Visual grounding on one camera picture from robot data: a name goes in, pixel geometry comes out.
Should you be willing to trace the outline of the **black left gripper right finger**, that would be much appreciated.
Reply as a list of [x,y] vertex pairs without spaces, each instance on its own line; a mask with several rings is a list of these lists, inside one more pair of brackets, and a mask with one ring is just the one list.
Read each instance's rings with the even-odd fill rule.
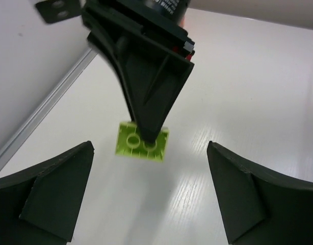
[[229,244],[313,244],[313,182],[216,142],[208,144],[207,158]]

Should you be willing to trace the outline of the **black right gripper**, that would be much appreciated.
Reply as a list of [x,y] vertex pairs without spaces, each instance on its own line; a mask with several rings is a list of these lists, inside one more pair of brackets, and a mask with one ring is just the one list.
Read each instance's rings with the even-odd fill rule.
[[[112,65],[144,141],[154,142],[194,64],[195,42],[184,29],[190,1],[86,1],[89,45]],[[126,37],[114,20],[138,25],[157,43]]]

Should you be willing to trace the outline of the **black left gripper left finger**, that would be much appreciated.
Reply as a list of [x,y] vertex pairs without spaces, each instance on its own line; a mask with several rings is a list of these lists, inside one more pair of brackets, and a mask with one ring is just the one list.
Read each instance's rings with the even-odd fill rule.
[[0,244],[71,242],[93,156],[86,141],[0,178]]

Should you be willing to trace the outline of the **yellow-green lego brick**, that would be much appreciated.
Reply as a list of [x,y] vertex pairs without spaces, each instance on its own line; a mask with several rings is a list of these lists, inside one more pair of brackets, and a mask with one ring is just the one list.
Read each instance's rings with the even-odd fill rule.
[[143,140],[134,122],[119,124],[115,154],[144,160],[163,162],[169,138],[169,129],[163,127],[154,143]]

